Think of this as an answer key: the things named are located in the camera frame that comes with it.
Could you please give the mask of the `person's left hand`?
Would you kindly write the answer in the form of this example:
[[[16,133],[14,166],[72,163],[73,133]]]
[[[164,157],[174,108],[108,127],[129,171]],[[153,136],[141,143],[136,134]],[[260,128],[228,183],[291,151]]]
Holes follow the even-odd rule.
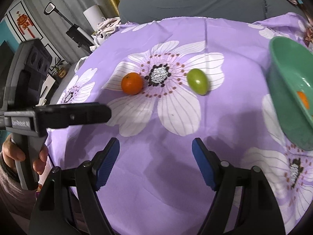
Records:
[[[25,154],[11,141],[11,135],[6,138],[2,145],[2,154],[4,162],[14,171],[16,171],[15,162],[25,160]],[[44,145],[39,153],[39,158],[33,162],[33,169],[38,175],[42,175],[45,171],[48,154],[48,148]]]

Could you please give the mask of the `person's left forearm sleeve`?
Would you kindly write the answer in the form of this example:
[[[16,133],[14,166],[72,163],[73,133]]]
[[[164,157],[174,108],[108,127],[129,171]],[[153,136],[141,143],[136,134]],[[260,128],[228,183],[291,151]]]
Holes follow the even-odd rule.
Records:
[[[31,213],[36,204],[36,190],[24,190],[13,177],[15,173],[5,164],[1,153],[1,200],[20,228],[29,232]]]

